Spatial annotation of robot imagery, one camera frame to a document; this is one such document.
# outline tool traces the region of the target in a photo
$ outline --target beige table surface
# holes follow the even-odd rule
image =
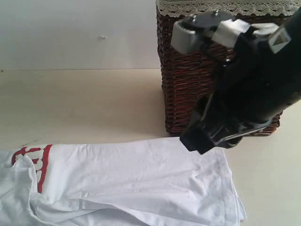
[[[159,70],[0,73],[0,149],[166,137]],[[301,225],[301,103],[227,150],[244,226]]]

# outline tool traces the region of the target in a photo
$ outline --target red graphic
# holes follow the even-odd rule
[[[14,153],[11,160],[11,164],[14,165],[20,155],[27,155],[31,158],[37,173],[39,193],[42,193],[42,186],[45,180],[51,146],[52,145],[47,145],[45,148],[36,147],[30,149],[23,147],[21,150]]]

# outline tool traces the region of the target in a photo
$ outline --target white wall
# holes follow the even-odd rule
[[[4,70],[158,68],[156,38],[155,0],[0,0]]]

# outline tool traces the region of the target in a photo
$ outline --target white lace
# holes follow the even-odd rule
[[[222,10],[233,15],[270,14],[292,15],[301,6],[301,0],[156,0],[160,13],[164,16],[178,17],[200,14],[207,11]]]

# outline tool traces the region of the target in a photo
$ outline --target woven basket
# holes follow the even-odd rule
[[[179,135],[187,126],[190,114],[196,101],[203,95],[212,92],[213,80],[211,73],[215,63],[202,52],[182,55],[171,46],[173,25],[182,17],[163,16],[157,9],[158,55],[161,62],[162,89],[165,99],[166,129],[174,136]],[[242,16],[250,24],[276,23],[281,24],[287,16]],[[225,60],[231,51],[215,44],[209,51],[219,59]],[[280,126],[280,115],[273,118],[272,124],[256,136],[268,136]]]

